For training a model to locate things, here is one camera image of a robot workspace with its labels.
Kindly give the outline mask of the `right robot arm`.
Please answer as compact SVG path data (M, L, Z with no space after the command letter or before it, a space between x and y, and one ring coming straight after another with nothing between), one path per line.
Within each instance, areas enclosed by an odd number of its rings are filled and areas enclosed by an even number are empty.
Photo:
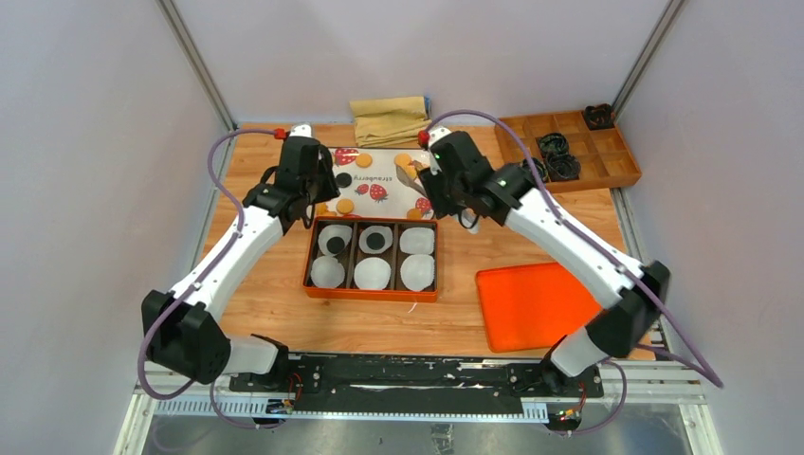
M625 358L661 312L668 269L641 264L583 227L543 188L529 166L494 169L470 135L444 127L422 131L430 165L419 179L439 218L464 209L490 218L538 245L568 270L601 306L585 326L562 337L541 362L541 382L553 395L575 388L579 376L609 357Z

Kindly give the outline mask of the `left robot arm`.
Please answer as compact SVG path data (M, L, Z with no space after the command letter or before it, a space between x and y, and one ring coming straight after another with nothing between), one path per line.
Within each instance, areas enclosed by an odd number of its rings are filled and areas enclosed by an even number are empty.
M328 148L305 125L271 134L282 140L278 165L233 202L237 214L209 254L170 290L151 291L141 305L144 339L138 374L151 361L208 385L219 376L253 373L267 391L289 382L287 349L269 337L229 337L219 321L234 291L257 261L298 221L312 223L311 209L339 195Z

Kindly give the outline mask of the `orange compartment cookie box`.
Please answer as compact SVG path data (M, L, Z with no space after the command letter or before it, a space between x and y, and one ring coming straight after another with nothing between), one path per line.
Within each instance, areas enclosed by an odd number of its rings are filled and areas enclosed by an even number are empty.
M302 278L310 298L435 302L439 230L433 221L322 217Z

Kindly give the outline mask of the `metal tweezers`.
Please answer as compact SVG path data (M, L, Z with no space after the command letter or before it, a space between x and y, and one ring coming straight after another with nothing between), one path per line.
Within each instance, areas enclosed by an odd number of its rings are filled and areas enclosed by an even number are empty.
M409 178L403 167L395 166L395 170L396 177L403 186L418 192L422 197L429 198L425 188L419 182L418 177L416 179Z

